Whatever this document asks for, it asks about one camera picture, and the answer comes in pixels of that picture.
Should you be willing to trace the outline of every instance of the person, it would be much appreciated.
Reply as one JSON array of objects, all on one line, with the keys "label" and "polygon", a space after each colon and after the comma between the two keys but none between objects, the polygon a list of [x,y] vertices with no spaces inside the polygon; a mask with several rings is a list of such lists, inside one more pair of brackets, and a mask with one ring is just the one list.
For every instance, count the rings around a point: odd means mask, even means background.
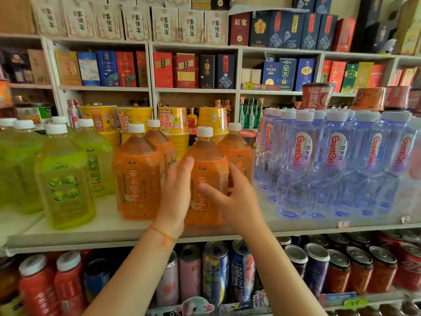
[{"label": "person", "polygon": [[[84,316],[144,315],[184,229],[190,202],[194,159],[168,169],[156,219],[108,282]],[[247,178],[229,165],[234,189],[228,197],[207,184],[200,191],[219,206],[226,221],[248,244],[274,315],[326,316],[326,312],[296,272],[262,216]]]}]

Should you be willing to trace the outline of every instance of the energy drink can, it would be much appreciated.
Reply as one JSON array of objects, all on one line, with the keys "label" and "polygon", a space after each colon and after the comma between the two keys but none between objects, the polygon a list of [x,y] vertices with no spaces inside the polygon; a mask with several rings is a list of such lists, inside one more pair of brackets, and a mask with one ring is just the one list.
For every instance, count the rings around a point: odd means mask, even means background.
[{"label": "energy drink can", "polygon": [[313,295],[318,298],[328,272],[329,252],[323,246],[314,243],[308,243],[304,249],[309,261],[303,279]]},{"label": "energy drink can", "polygon": [[243,239],[232,243],[231,285],[236,302],[252,299],[254,288],[255,264],[250,249]]},{"label": "energy drink can", "polygon": [[307,262],[309,261],[307,253],[297,245],[285,246],[285,253],[290,259],[292,265],[294,265],[298,274],[300,274],[301,278],[303,278]]},{"label": "energy drink can", "polygon": [[164,274],[157,286],[158,307],[177,305],[179,298],[178,257],[171,252]]},{"label": "energy drink can", "polygon": [[228,247],[222,241],[205,245],[202,255],[203,297],[215,307],[224,301],[228,285]]}]

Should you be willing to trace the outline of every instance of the white bottle cap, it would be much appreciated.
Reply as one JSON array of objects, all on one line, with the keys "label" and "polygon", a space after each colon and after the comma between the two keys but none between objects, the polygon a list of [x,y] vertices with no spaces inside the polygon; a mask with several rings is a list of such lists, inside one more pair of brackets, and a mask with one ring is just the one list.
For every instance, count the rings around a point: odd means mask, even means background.
[{"label": "white bottle cap", "polygon": [[295,121],[313,122],[313,119],[314,119],[314,113],[308,111],[307,113],[297,113],[297,117],[295,118]]},{"label": "white bottle cap", "polygon": [[285,111],[286,111],[286,110],[273,109],[272,115],[273,115],[273,116],[282,116],[282,114],[283,114]]},{"label": "white bottle cap", "polygon": [[28,257],[19,265],[19,272],[22,276],[31,276],[41,271],[47,264],[44,254],[37,254]]},{"label": "white bottle cap", "polygon": [[51,117],[53,124],[67,124],[66,116],[53,116]]},{"label": "white bottle cap", "polygon": [[45,124],[44,127],[45,127],[45,132],[47,133],[47,135],[67,133],[66,124]]},{"label": "white bottle cap", "polygon": [[375,122],[377,119],[377,115],[375,113],[358,113],[355,116],[356,122]]},{"label": "white bottle cap", "polygon": [[228,130],[234,131],[234,132],[240,132],[241,131],[241,123],[229,123],[228,124]]},{"label": "white bottle cap", "polygon": [[274,109],[271,107],[268,107],[267,109],[264,109],[264,114],[266,115],[273,115]]},{"label": "white bottle cap", "polygon": [[198,126],[197,137],[213,137],[213,127],[210,126]]},{"label": "white bottle cap", "polygon": [[314,112],[314,119],[315,120],[324,120],[326,117],[326,111],[315,111]]},{"label": "white bottle cap", "polygon": [[57,270],[60,272],[70,271],[79,265],[81,260],[79,251],[68,251],[57,260]]},{"label": "white bottle cap", "polygon": [[340,110],[330,111],[326,117],[328,121],[345,122],[348,118],[348,112]]},{"label": "white bottle cap", "polygon": [[79,127],[93,127],[92,119],[78,119],[77,123],[79,124]]},{"label": "white bottle cap", "polygon": [[161,127],[161,122],[159,120],[148,120],[146,125],[148,125],[148,127]]},{"label": "white bottle cap", "polygon": [[34,128],[34,121],[32,120],[16,120],[13,123],[13,127],[17,130],[28,130],[30,128]]},{"label": "white bottle cap", "polygon": [[142,123],[129,124],[129,133],[145,133],[145,125]]},{"label": "white bottle cap", "polygon": [[4,118],[4,119],[0,119],[0,126],[1,127],[11,127],[11,126],[13,126],[13,123],[15,121],[17,121],[17,119],[14,118],[14,117],[7,117],[7,118]]},{"label": "white bottle cap", "polygon": [[295,120],[296,116],[297,116],[297,112],[294,110],[285,110],[282,113],[283,120]]},{"label": "white bottle cap", "polygon": [[392,112],[385,111],[382,113],[382,120],[388,122],[409,122],[411,120],[411,112]]}]

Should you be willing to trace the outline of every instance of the can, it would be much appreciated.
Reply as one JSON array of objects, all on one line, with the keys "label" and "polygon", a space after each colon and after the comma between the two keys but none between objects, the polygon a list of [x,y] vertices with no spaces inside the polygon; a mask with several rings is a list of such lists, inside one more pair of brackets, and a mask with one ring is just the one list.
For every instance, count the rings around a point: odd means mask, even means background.
[{"label": "can", "polygon": [[298,245],[287,245],[284,250],[298,274],[303,278],[309,261],[306,251]]},{"label": "can", "polygon": [[228,247],[222,241],[205,245],[202,255],[203,297],[214,306],[222,304],[228,286]]},{"label": "can", "polygon": [[388,86],[384,97],[385,110],[408,109],[408,97],[411,86]]},{"label": "can", "polygon": [[411,291],[418,291],[421,285],[421,248],[402,243],[397,255],[398,265],[393,283]]},{"label": "can", "polygon": [[291,244],[291,237],[289,236],[279,236],[276,239],[278,240],[278,243],[282,246],[283,249],[285,248],[285,246]]},{"label": "can", "polygon": [[250,249],[244,239],[232,243],[231,286],[235,301],[247,302],[253,298],[255,264]]},{"label": "can", "polygon": [[326,236],[329,241],[329,248],[331,250],[345,252],[346,248],[350,244],[347,236],[343,233],[326,234]]},{"label": "can", "polygon": [[197,126],[213,127],[213,135],[228,134],[227,110],[224,107],[201,107]]},{"label": "can", "polygon": [[202,255],[200,248],[193,244],[184,245],[178,263],[182,302],[187,298],[200,296],[202,283]]},{"label": "can", "polygon": [[164,274],[157,286],[158,307],[177,305],[179,294],[178,258],[175,251],[171,252]]},{"label": "can", "polygon": [[400,248],[400,244],[404,242],[403,236],[398,230],[378,230],[374,240],[377,246],[389,250],[392,254],[395,254]]},{"label": "can", "polygon": [[373,273],[373,259],[364,250],[350,246],[346,249],[351,261],[351,274],[348,280],[348,290],[364,295]]},{"label": "can", "polygon": [[342,294],[346,291],[350,278],[350,261],[345,254],[337,250],[328,250],[330,260],[323,292],[326,294]]},{"label": "can", "polygon": [[51,121],[49,103],[15,103],[18,120],[32,120],[36,131],[44,131],[44,125]]},{"label": "can", "polygon": [[304,249],[309,261],[303,279],[309,290],[318,298],[328,272],[329,252],[323,246],[314,243],[308,243]]},{"label": "can", "polygon": [[117,106],[118,121],[123,133],[129,132],[129,124],[141,123],[145,125],[145,132],[149,130],[147,121],[153,118],[152,108],[143,106]]},{"label": "can", "polygon": [[318,244],[323,246],[324,248],[328,248],[329,242],[328,240],[321,234],[311,234],[307,236],[309,243]]},{"label": "can", "polygon": [[190,134],[185,107],[162,106],[158,109],[161,132],[165,135]]},{"label": "can", "polygon": [[108,133],[117,130],[117,116],[115,108],[117,105],[102,105],[94,103],[90,105],[79,105],[79,116],[82,119],[92,119],[95,131]]},{"label": "can", "polygon": [[369,247],[373,258],[373,273],[368,283],[367,292],[386,293],[392,286],[397,271],[396,257],[387,249],[379,246]]},{"label": "can", "polygon": [[363,250],[370,247],[370,237],[366,232],[346,233],[350,240],[350,246],[359,247]]},{"label": "can", "polygon": [[97,258],[86,266],[83,283],[86,298],[92,303],[110,279],[109,262],[105,258]]},{"label": "can", "polygon": [[383,111],[386,88],[359,88],[352,110]]},{"label": "can", "polygon": [[336,83],[306,83],[303,84],[302,108],[325,110]]}]

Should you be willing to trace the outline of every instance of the orange bottle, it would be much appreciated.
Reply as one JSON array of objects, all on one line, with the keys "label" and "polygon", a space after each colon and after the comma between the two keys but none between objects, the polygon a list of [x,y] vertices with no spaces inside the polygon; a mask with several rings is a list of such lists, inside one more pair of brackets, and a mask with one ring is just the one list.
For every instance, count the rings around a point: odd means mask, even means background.
[{"label": "orange bottle", "polygon": [[126,219],[156,217],[165,180],[164,155],[145,139],[145,125],[129,124],[130,138],[116,152],[117,208]]},{"label": "orange bottle", "polygon": [[147,125],[149,131],[145,134],[146,140],[164,154],[165,162],[169,167],[177,161],[177,150],[174,144],[160,131],[161,122],[159,120],[148,120]]},{"label": "orange bottle", "polygon": [[227,157],[229,163],[237,166],[241,173],[252,183],[255,154],[250,145],[240,136],[240,131],[241,123],[229,123],[229,133],[217,147]]},{"label": "orange bottle", "polygon": [[190,207],[184,222],[187,225],[223,225],[225,220],[218,207],[199,192],[200,183],[207,183],[224,195],[228,194],[228,160],[212,142],[213,128],[199,126],[197,142],[184,154],[184,160],[191,156],[194,166],[191,176]]}]

